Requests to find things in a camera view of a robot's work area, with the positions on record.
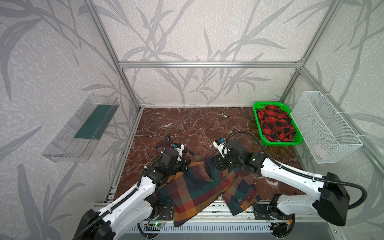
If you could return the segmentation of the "multicolour plaid shirt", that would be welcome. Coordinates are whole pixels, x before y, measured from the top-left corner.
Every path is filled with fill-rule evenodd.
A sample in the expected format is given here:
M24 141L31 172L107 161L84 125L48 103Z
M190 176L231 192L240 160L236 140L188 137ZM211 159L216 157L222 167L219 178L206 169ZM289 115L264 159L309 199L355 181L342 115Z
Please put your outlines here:
M184 155L191 162L188 171L169 177L154 193L159 202L173 205L175 227L195 217L219 196L234 216L261 199L254 178L246 170L218 169L214 165L216 156L203 159L191 151Z

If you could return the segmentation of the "green plastic basket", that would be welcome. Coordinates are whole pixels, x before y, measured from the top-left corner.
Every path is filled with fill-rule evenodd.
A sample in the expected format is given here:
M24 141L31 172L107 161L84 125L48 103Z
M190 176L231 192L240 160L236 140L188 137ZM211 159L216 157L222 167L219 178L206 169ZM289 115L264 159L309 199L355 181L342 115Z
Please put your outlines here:
M280 102L256 102L253 110L263 145L289 147L303 142L303 136L287 105Z

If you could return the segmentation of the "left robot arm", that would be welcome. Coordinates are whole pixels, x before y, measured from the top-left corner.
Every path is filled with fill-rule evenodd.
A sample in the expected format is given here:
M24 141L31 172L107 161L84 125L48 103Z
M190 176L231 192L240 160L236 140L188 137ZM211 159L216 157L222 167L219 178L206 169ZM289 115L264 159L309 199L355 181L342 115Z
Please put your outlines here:
M81 218L74 240L117 240L133 226L148 219L156 201L151 196L170 176L185 173L190 160L183 156L184 145L164 149L154 162L144 167L138 182L109 205L90 209Z

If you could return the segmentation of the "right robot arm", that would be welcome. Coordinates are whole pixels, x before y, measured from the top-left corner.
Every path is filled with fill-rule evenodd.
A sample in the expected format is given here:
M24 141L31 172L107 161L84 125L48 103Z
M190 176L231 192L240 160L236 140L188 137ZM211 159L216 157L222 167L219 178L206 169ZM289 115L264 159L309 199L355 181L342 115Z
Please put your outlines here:
M239 141L219 139L213 146L219 153L216 162L220 169L240 168L303 192L297 196L277 194L269 204L272 215L316 215L335 226L346 225L350 196L338 176L322 176L275 163L263 153L249 153Z

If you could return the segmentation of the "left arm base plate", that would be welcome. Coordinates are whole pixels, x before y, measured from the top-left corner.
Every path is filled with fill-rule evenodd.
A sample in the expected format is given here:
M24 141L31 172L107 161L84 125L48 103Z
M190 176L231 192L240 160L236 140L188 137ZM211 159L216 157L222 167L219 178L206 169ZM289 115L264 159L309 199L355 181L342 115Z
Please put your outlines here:
M175 210L172 204L160 204L152 208L150 215L144 218L144 220L173 221L174 213Z

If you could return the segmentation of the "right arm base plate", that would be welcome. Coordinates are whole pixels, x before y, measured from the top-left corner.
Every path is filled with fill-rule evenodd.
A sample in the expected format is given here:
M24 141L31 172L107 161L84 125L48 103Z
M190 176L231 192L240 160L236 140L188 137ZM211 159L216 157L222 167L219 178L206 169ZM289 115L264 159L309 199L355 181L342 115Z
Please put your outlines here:
M284 214L277 206L269 203L255 203L252 208L256 220L288 222L292 217Z

